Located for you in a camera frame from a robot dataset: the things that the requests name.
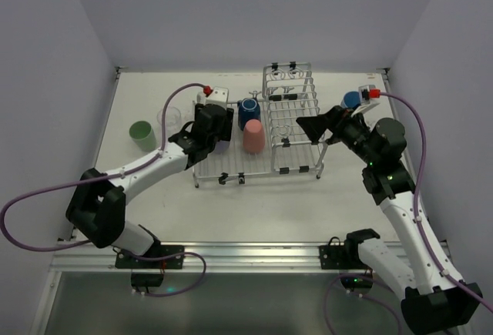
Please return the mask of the lavender plastic cup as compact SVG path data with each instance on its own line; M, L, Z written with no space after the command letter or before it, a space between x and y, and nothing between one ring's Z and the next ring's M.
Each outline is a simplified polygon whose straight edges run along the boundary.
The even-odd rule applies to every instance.
M225 151L228 150L228 148L230 147L230 142L229 141L219 141L216 146L215 146L215 149L213 150L213 153L214 154L223 154L225 153Z

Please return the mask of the light blue plastic cup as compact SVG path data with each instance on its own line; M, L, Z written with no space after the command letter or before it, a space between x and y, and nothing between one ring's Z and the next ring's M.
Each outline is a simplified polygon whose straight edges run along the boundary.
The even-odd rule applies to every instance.
M357 91L346 92L341 100L340 105L346 109L356 109L361 105L360 93Z

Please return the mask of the clear plastic tumbler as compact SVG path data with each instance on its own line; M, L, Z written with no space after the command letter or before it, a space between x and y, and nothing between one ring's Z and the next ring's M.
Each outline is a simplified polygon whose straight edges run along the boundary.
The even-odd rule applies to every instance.
M160 109L156 115L156 120L161 128L165 128L168 134L173 134L181 130L182 118L181 112L174 106L169 106L166 110L165 123L163 123L163 109Z

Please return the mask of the green plastic cup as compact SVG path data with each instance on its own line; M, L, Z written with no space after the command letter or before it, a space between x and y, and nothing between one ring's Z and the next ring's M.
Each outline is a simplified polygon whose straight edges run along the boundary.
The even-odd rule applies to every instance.
M152 152L156 147L156 137L151 124L147 121L134 122L129 127L131 140L144 152Z

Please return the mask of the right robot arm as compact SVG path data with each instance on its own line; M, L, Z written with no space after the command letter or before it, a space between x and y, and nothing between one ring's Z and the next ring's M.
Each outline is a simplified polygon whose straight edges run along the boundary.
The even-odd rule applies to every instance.
M464 281L429 225L416 185L401 161L407 146L404 126L383 118L369 128L362 114L341 106L296 121L311 142L330 131L328 145L341 142L365 162L365 189L394 227L409 262L392 253L372 229L347 234L347 257L377 272L399 299L413 333L429 334L466 324L482 292L478 284Z

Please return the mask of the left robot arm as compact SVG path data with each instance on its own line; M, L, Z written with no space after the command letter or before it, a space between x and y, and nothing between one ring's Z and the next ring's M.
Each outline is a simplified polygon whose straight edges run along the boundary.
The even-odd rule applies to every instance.
M158 239L126 220L126 206L162 179L203 161L220 141L231 138L234 111L216 104L197 104L195 118L170 136L161 149L120 169L82 174L65 216L98 248L112 246L143 256Z

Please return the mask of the dark blue ceramic mug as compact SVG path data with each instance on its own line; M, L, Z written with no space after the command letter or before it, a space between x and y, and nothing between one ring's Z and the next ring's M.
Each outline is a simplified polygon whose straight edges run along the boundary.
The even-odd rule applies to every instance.
M260 120L260 105L254 98L245 98L237 103L238 109L238 126L241 131L245 125L252 119Z

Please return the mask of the pink plastic cup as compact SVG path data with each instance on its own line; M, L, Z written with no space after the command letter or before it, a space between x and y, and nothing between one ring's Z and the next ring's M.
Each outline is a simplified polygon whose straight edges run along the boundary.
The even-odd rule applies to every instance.
M258 154L265 147L265 132L260 120L252 119L243 130L243 149L251 154Z

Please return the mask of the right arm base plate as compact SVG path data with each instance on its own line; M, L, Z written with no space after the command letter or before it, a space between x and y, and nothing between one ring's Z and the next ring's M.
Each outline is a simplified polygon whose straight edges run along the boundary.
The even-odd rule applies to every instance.
M320 268L322 270L366 270L369 266L353 258L344 245L318 246Z

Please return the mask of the aluminium mounting rail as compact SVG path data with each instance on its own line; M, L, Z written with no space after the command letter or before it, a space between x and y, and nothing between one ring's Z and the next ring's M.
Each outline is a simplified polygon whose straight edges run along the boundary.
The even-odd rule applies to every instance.
M198 253L208 273L319 273L320 242L315 243L186 243L186 252ZM79 246L54 254L50 272L113 273L116 252L107 247Z

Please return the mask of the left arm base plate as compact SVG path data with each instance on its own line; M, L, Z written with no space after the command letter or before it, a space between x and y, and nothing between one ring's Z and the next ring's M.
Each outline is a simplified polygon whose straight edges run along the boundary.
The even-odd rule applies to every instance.
M118 253L116 269L123 270L181 270L184 259L183 245L151 246L143 256L133 256L127 252Z

